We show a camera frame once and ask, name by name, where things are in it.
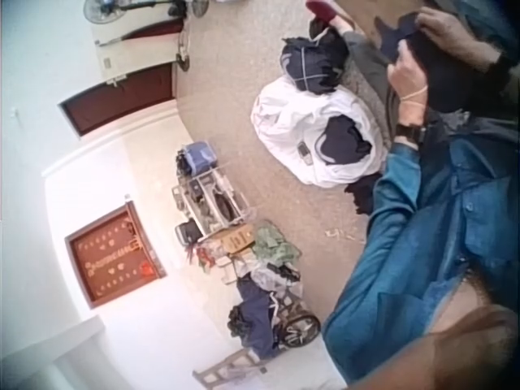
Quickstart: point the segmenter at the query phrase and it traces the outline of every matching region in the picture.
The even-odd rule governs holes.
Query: denim shirt
[[[366,248],[323,329],[348,384],[423,336],[468,267],[518,312],[518,202],[517,141],[453,136],[421,157],[392,147]]]

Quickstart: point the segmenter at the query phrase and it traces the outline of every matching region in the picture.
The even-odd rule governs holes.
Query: box
[[[247,223],[238,227],[230,227],[211,237],[220,241],[223,249],[228,254],[236,254],[254,243],[254,227]]]

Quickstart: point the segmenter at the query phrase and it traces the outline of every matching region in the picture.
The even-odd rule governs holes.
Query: speckled floor
[[[180,117],[195,140],[209,141],[230,179],[303,253],[305,299],[325,319],[365,244],[366,216],[356,215],[344,188],[306,186],[258,140],[249,114],[261,88],[281,75],[283,37],[307,36],[304,0],[211,2],[189,25],[191,68],[179,71]],[[374,92],[348,65],[345,85],[383,123]]]

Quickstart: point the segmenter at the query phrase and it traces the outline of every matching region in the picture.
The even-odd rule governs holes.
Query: white cloth
[[[316,154],[315,144],[328,120],[339,115],[355,122],[372,150],[354,164],[326,165]],[[257,97],[251,122],[273,156],[305,184],[323,188],[352,184],[379,171],[386,158],[383,137],[371,111],[359,97],[341,86],[334,93],[315,95],[297,90],[287,76],[282,76],[264,87]],[[301,142],[305,142],[312,156],[310,166],[298,153]]]

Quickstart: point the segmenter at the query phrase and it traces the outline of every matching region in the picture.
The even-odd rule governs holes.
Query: framed sign
[[[131,201],[65,240],[91,307],[166,275]]]

